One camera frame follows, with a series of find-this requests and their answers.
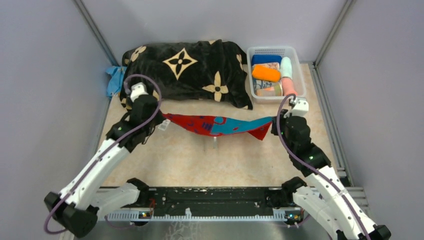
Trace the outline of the pink panda towel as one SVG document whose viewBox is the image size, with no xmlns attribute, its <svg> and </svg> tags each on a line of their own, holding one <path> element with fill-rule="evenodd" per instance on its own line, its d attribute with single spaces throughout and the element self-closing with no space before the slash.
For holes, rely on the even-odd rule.
<svg viewBox="0 0 424 240">
<path fill-rule="evenodd" d="M 290 77 L 282 77 L 280 80 L 281 80 L 281 87 L 282 87 L 282 92 L 284 96 L 298 95 L 298 93 L 295 90 L 293 80 Z"/>
</svg>

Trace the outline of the red blue patterned towel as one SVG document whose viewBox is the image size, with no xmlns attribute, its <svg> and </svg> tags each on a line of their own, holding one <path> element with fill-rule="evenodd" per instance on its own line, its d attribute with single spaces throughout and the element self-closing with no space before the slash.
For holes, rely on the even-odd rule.
<svg viewBox="0 0 424 240">
<path fill-rule="evenodd" d="M 239 120 L 224 116 L 182 115 L 164 113 L 163 117 L 185 130 L 208 137 L 248 133 L 262 141 L 273 122 L 272 116 L 255 120 Z"/>
</svg>

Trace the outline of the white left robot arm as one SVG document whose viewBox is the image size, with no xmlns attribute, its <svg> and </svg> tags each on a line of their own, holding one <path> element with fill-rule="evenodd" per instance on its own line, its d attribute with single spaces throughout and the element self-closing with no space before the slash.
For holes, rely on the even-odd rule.
<svg viewBox="0 0 424 240">
<path fill-rule="evenodd" d="M 124 85 L 132 110 L 111 127 L 97 152 L 70 183 L 58 193 L 45 196 L 44 204 L 49 211 L 43 223 L 46 234 L 71 232 L 78 238 L 85 237 L 100 218 L 107 218 L 127 205 L 144 207 L 149 203 L 149 186 L 137 178 L 103 195 L 98 190 L 119 163 L 137 146 L 145 144 L 164 121 L 160 111 L 162 91 L 156 82 L 150 83 L 157 96 L 148 93 L 142 82 Z"/>
</svg>

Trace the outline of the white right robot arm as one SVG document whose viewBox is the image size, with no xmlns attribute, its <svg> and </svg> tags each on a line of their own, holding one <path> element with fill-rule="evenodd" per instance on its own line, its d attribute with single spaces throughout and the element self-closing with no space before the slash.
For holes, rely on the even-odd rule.
<svg viewBox="0 0 424 240">
<path fill-rule="evenodd" d="M 283 203 L 304 209 L 333 240 L 390 239 L 388 227 L 375 223 L 359 207 L 327 155 L 312 142 L 304 117 L 308 107 L 306 100 L 291 93 L 283 98 L 272 123 L 272 134 L 279 137 L 293 166 L 304 176 L 282 184 Z"/>
</svg>

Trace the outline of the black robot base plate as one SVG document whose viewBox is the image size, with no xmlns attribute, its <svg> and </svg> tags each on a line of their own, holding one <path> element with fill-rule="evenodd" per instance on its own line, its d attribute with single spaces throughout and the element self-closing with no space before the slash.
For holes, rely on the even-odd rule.
<svg viewBox="0 0 424 240">
<path fill-rule="evenodd" d="M 154 187 L 130 207 L 147 208 L 155 217 L 180 217 L 186 210 L 193 217 L 267 217 L 296 205 L 281 187 Z"/>
</svg>

